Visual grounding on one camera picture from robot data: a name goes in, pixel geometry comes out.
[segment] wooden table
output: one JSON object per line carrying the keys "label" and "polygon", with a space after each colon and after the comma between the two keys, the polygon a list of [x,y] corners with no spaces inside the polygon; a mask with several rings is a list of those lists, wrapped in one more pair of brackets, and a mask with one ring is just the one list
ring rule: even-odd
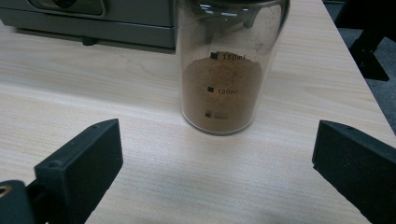
{"label": "wooden table", "polygon": [[179,110],[177,57],[83,47],[0,26],[0,181],[86,127],[120,120],[124,164],[88,223],[366,223],[311,162],[318,122],[396,147],[319,0],[293,0],[253,124],[200,133]]}

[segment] clear glass jar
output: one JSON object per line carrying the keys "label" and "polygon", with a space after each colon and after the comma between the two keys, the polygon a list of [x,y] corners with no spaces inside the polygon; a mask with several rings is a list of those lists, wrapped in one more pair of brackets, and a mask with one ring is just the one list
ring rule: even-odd
{"label": "clear glass jar", "polygon": [[289,0],[178,0],[181,110],[205,133],[231,134],[255,117]]}

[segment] dark floor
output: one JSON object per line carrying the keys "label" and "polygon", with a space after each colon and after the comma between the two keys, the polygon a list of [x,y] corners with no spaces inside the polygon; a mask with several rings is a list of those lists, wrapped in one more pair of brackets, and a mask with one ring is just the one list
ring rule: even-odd
{"label": "dark floor", "polygon": [[[324,1],[333,20],[337,17],[343,6],[342,1]],[[361,30],[338,29],[346,45],[350,47],[360,36]],[[365,79],[375,99],[387,118],[390,127],[396,134],[396,43],[384,38],[375,51],[375,57],[379,60],[389,76],[389,81],[377,81]]]}

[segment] glass jar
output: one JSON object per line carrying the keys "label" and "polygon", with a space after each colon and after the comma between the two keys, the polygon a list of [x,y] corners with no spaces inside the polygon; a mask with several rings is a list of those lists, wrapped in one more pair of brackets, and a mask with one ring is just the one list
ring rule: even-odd
{"label": "glass jar", "polygon": [[255,117],[289,0],[178,0],[181,110],[205,133],[231,134]]}

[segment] light wood surface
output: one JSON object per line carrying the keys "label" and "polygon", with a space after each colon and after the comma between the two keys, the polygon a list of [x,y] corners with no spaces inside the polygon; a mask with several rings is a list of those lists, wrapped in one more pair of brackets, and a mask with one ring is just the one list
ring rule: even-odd
{"label": "light wood surface", "polygon": [[319,0],[293,0],[257,118],[200,133],[179,110],[177,57],[0,26],[0,181],[86,127],[120,120],[124,164],[88,223],[367,223],[312,167],[318,122],[396,138]]}

